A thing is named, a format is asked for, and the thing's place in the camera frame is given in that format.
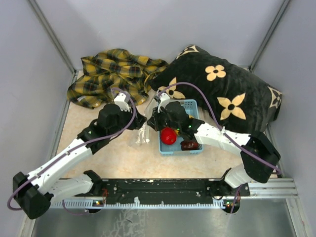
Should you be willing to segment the clear zip top bag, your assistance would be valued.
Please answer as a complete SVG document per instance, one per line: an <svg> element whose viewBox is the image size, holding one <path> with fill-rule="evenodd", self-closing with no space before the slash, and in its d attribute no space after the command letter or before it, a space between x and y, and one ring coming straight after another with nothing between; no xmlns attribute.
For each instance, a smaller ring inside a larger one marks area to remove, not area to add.
<svg viewBox="0 0 316 237"><path fill-rule="evenodd" d="M157 105L157 102L154 98L150 99L148 102L139 106L139 112L141 115L145 116L149 119L152 116L153 108ZM151 127L147 125L146 122L142 125L139 130L134 130L131 133L129 146L136 148L143 144L148 144L150 142L150 131L152 130Z"/></svg>

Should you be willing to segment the light blue plastic basket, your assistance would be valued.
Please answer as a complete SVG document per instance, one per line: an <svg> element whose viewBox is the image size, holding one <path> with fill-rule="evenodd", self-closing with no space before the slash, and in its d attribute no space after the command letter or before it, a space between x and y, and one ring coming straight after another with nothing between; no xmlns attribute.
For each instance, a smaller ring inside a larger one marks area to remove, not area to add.
<svg viewBox="0 0 316 237"><path fill-rule="evenodd" d="M194 99L178 100L180 105L184 107L188 115L193 116L196 119L200 119L197 102ZM166 145L161 141L161 132L158 133L158 147L162 156L190 156L198 155L203 152L203 145L199 144L195 150L183 151L181 150L181 142L184 139L180 136L176 138L176 141L172 145Z"/></svg>

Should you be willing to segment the black floral pillow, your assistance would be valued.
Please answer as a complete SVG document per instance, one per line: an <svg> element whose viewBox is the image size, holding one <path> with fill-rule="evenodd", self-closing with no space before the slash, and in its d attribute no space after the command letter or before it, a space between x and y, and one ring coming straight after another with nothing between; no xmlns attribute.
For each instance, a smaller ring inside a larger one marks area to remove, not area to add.
<svg viewBox="0 0 316 237"><path fill-rule="evenodd" d="M265 131L280 111L282 93L226 59L188 45L175 60L149 82L173 99L194 99L227 130L237 133Z"/></svg>

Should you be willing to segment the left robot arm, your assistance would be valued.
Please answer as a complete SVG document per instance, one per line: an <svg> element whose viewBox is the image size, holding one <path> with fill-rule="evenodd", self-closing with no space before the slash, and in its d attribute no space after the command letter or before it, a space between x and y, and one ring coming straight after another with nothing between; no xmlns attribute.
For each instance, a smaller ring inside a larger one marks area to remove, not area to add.
<svg viewBox="0 0 316 237"><path fill-rule="evenodd" d="M92 170L65 181L60 181L60 178L108 145L112 137L119 136L125 129L138 130L146 120L137 109L123 111L116 104L105 105L98 118L65 150L27 175L19 172L13 177L14 200L30 219L37 219L56 202L77 195L99 195L103 181Z"/></svg>

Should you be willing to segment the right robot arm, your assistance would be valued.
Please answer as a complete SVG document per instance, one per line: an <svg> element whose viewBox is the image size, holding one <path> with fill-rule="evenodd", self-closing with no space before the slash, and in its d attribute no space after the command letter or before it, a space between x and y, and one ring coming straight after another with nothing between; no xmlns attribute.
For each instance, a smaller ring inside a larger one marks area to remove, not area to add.
<svg viewBox="0 0 316 237"><path fill-rule="evenodd" d="M280 160L279 152L263 132L246 134L218 129L190 117L178 101L163 108L153 108L147 124L159 132L164 128L174 129L186 141L217 147L239 156L242 163L226 171L220 184L221 191L228 196L250 181L267 183Z"/></svg>

